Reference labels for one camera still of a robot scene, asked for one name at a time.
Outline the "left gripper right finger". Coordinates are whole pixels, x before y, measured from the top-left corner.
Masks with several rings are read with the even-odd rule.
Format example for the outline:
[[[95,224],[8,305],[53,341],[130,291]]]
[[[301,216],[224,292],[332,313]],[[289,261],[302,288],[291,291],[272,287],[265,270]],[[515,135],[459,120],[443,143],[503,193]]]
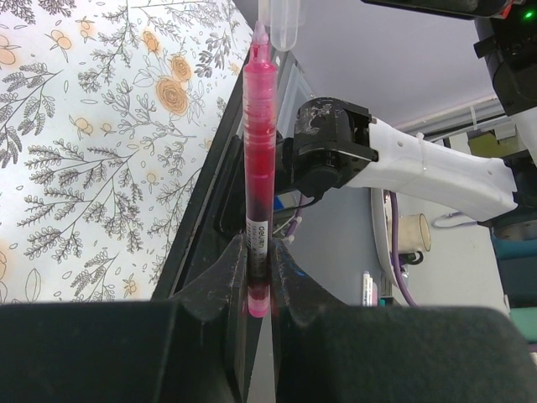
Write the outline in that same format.
[[[279,402],[533,402],[524,338],[483,307],[349,306],[271,249]]]

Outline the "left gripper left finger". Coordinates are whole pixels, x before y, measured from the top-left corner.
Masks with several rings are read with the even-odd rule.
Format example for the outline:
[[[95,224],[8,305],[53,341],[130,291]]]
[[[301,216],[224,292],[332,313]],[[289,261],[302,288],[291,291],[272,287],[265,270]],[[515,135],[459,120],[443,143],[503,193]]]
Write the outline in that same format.
[[[165,300],[3,306],[2,401],[243,401],[246,258],[236,236]]]

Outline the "red pen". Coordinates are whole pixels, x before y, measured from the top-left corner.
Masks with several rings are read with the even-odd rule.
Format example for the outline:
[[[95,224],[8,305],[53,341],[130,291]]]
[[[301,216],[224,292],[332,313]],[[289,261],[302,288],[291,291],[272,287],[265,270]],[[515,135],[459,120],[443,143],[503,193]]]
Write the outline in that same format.
[[[246,242],[248,312],[256,318],[269,311],[269,244],[274,212],[277,68],[271,61],[269,35],[257,21],[248,63],[243,69]]]

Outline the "transparent pen cap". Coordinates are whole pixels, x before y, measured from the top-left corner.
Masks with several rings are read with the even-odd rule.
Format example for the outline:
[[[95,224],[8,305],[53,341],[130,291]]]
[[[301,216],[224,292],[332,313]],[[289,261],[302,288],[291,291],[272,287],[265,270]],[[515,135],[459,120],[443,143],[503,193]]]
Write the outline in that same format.
[[[269,30],[272,46],[281,52],[292,50],[299,27],[305,21],[305,2],[300,0],[260,0],[258,21]]]

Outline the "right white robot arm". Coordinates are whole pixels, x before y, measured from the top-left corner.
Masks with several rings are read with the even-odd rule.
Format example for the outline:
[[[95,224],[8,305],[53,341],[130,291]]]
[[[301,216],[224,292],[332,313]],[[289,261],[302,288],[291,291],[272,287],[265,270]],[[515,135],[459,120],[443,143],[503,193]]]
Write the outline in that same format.
[[[390,1],[389,8],[471,20],[474,50],[525,151],[463,154],[403,133],[333,97],[304,103],[292,138],[278,142],[275,190],[319,201],[331,188],[378,188],[453,208],[497,238],[536,237],[536,4]]]

